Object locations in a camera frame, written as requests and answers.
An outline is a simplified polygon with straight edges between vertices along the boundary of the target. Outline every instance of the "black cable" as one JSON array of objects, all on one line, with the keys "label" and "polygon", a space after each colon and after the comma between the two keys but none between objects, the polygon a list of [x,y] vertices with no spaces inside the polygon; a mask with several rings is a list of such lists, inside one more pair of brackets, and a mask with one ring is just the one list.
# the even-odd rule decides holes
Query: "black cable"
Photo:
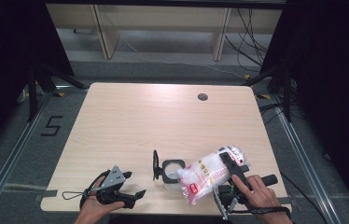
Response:
[{"label": "black cable", "polygon": [[238,53],[237,53],[237,55],[236,55],[236,59],[237,59],[237,61],[238,61],[239,66],[241,66],[241,67],[242,67],[244,70],[246,70],[246,71],[250,71],[250,72],[259,72],[259,71],[253,70],[253,69],[248,69],[248,68],[243,67],[243,66],[241,65],[241,62],[239,61],[239,53],[240,53],[240,51],[238,51]]},{"label": "black cable", "polygon": [[263,110],[267,111],[267,110],[269,110],[271,108],[275,108],[275,107],[281,106],[281,105],[283,105],[283,104],[282,103],[276,103],[276,104],[270,104],[270,105],[263,105],[263,106],[261,106],[259,108],[259,112],[261,112]]},{"label": "black cable", "polygon": [[294,186],[294,188],[296,188],[300,192],[300,194],[312,205],[316,212],[322,217],[324,223],[327,224],[326,218],[324,217],[320,209],[316,206],[316,204],[314,204],[314,202],[312,202],[312,200],[308,196],[306,196],[306,194],[300,189],[300,187],[298,187],[287,175],[285,175],[282,171],[279,172],[282,177],[284,177],[290,184]]},{"label": "black cable", "polygon": [[230,45],[238,52],[238,58],[239,58],[239,53],[241,53],[242,55],[244,55],[247,59],[249,59],[250,61],[252,61],[253,63],[255,63],[258,66],[261,66],[261,63],[257,62],[256,60],[252,59],[250,56],[248,56],[246,53],[241,51],[241,47],[237,48],[235,45],[232,44],[232,42],[230,42],[230,40],[228,39],[228,37],[225,35],[225,38],[227,39],[227,41],[230,43]]},{"label": "black cable", "polygon": [[250,23],[250,31],[251,31],[251,34],[250,34],[250,32],[248,32],[248,34],[249,34],[249,36],[250,36],[251,41],[252,41],[253,44],[254,44],[253,47],[254,47],[254,49],[255,49],[255,51],[256,51],[256,54],[257,54],[258,59],[259,59],[259,62],[262,63],[263,58],[262,58],[261,54],[259,53],[259,50],[258,50],[257,45],[256,45],[256,40],[254,39],[254,36],[253,36],[253,23],[252,23],[252,21],[251,21],[251,17],[252,17],[252,14],[253,14],[253,10],[252,10],[251,8],[249,8],[248,11],[249,11],[249,23]]},{"label": "black cable", "polygon": [[268,111],[268,109],[265,109],[262,113],[261,116],[264,116],[264,114]]},{"label": "black cable", "polygon": [[253,22],[251,21],[252,19],[252,14],[253,14],[253,8],[249,8],[249,20],[250,20],[250,32],[249,33],[249,36],[250,38],[252,39],[253,41],[253,44],[255,46],[256,49],[258,50],[262,50],[262,51],[267,51],[267,49],[265,47],[263,47],[262,45],[259,44],[259,42],[256,40],[256,38],[254,37],[254,32],[253,32]]},{"label": "black cable", "polygon": [[285,111],[280,111],[279,113],[275,114],[273,117],[271,117],[267,122],[264,123],[264,125],[267,125],[269,122],[271,122],[274,118],[276,118],[278,115],[280,115],[281,113],[283,113]]},{"label": "black cable", "polygon": [[249,26],[252,26],[251,16],[250,16],[250,13],[249,13],[249,23],[246,25],[246,23],[245,23],[245,21],[244,21],[244,17],[242,16],[241,11],[239,10],[239,8],[238,8],[238,14],[239,14],[239,17],[240,17],[241,20],[242,20],[242,23],[244,24],[244,29],[245,29],[244,37],[241,37],[242,40],[243,40],[249,47],[251,47],[251,48],[257,48],[257,49],[262,50],[262,51],[267,51],[267,49],[265,49],[265,48],[264,48],[263,46],[261,46],[259,43],[258,43],[258,44],[262,47],[262,49],[258,48],[256,45],[253,46],[253,45],[249,44],[249,43],[244,39],[244,38],[246,37],[246,35],[249,35],[250,38],[252,39],[252,41],[253,41],[253,39],[255,40],[253,34],[251,35],[250,32],[249,32]]}]

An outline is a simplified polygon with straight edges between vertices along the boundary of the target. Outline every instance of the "hand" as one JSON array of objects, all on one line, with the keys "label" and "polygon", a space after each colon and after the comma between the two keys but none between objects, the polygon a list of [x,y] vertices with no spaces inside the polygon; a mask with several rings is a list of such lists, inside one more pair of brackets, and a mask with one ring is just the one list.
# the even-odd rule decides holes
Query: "hand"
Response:
[{"label": "hand", "polygon": [[[100,186],[101,182],[104,180],[102,176],[94,187]],[[118,210],[123,207],[125,203],[115,202],[111,204],[101,204],[96,199],[96,191],[89,193],[88,199],[84,202],[81,207],[81,211],[78,214],[76,224],[93,224],[99,221],[102,217],[108,213]]]},{"label": "hand", "polygon": [[[242,182],[242,180],[237,176],[232,176],[232,181],[242,192],[242,194],[247,198],[248,204],[246,204],[248,209],[254,207],[280,207],[274,191],[272,189],[267,189],[261,180],[259,175],[251,175],[247,178],[247,182],[250,184],[253,191]],[[268,213],[264,215],[256,215],[261,223],[264,224],[286,224],[292,223],[290,218],[285,212]]]}]

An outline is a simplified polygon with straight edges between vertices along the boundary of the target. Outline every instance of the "metal rail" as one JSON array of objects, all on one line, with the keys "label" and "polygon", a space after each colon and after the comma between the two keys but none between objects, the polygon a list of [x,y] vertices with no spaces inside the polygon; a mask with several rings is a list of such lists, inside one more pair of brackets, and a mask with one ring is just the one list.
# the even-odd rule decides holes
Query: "metal rail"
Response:
[{"label": "metal rail", "polygon": [[[277,95],[273,95],[272,99],[276,104],[280,104],[280,99]],[[305,173],[306,178],[308,179],[309,185],[314,192],[314,196],[316,197],[317,202],[320,205],[327,223],[341,224],[342,222],[337,212],[335,211],[334,204],[329,198],[325,187],[321,183],[316,171],[314,170],[314,167],[309,160],[308,155],[305,152],[305,149],[303,148],[302,143],[300,142],[300,139],[298,138],[297,133],[293,128],[293,125],[287,121],[285,115],[281,113],[279,107],[276,107],[276,112],[279,114],[279,118],[285,129],[286,135],[290,140],[291,145],[293,146],[294,152],[296,153],[297,158],[300,162],[300,166]]]},{"label": "metal rail", "polygon": [[43,96],[43,99],[40,103],[40,106],[39,106],[37,114],[35,115],[35,118],[26,124],[26,127],[23,130],[21,137],[18,139],[18,142],[13,147],[5,164],[3,165],[2,169],[0,170],[0,194],[5,186],[6,182],[8,181],[9,177],[11,176],[12,171],[14,170],[18,160],[20,159],[22,152],[26,148],[27,143],[28,143],[28,141],[29,141],[34,129],[35,129],[35,126],[41,118],[41,114],[43,112],[43,109],[51,97],[52,97],[52,94],[50,94],[50,92],[48,92],[48,94],[45,94]]}]

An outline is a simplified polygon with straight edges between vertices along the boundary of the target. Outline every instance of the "gray carpet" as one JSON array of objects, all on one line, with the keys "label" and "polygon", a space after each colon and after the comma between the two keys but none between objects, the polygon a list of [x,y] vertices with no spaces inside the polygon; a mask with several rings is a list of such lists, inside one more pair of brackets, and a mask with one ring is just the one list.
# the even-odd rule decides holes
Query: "gray carpet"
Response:
[{"label": "gray carpet", "polygon": [[[135,83],[179,83],[179,84],[211,84],[211,85],[240,85],[244,80],[234,74],[218,72],[229,71],[243,77],[249,74],[256,76],[256,72],[248,72],[239,66],[212,66],[216,70],[184,64],[161,63],[82,63],[72,62],[77,80],[90,85],[95,81],[104,82],[135,82]],[[57,85],[68,85],[54,78]],[[269,79],[262,80],[253,86],[255,94],[265,94]],[[23,151],[18,164],[7,182],[7,187],[0,196],[0,223],[72,223],[77,214],[74,213],[46,213],[40,209],[42,190],[48,185],[50,177],[62,153],[64,144],[71,131],[77,113],[82,105],[86,91],[67,88],[63,97],[52,97],[44,109],[42,117],[35,131]],[[258,105],[272,104],[272,100],[257,99]],[[331,200],[342,220],[349,223],[349,193],[335,171],[330,161],[322,157],[324,149],[320,146],[307,118],[298,106],[291,106],[293,126],[301,142],[308,151],[314,168],[328,191]],[[53,119],[52,125],[61,126],[55,136],[42,136],[42,133],[53,133],[46,128],[51,116],[62,116]],[[10,150],[16,144],[28,118],[28,103],[21,103],[7,121],[0,135],[0,168]],[[280,170],[295,182],[302,191],[315,201],[308,181],[300,167],[298,159],[274,109],[263,114],[266,129]],[[21,189],[14,184],[26,185],[28,189]],[[296,223],[324,223],[311,204],[285,180],[287,192],[293,193],[299,206],[293,204],[292,217]],[[125,217],[112,216],[111,223],[118,223]],[[258,223],[253,217],[234,217],[233,223]]]}]

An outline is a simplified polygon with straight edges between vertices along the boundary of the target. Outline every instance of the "white plastic bag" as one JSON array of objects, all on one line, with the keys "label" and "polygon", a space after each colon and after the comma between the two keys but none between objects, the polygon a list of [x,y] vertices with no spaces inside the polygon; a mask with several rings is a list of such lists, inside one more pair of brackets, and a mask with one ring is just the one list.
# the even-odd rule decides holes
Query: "white plastic bag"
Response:
[{"label": "white plastic bag", "polygon": [[230,172],[219,156],[224,152],[228,152],[239,166],[250,165],[241,149],[230,146],[222,147],[217,152],[178,170],[181,189],[190,204],[196,204],[203,196],[212,192],[212,189],[230,179]]}]

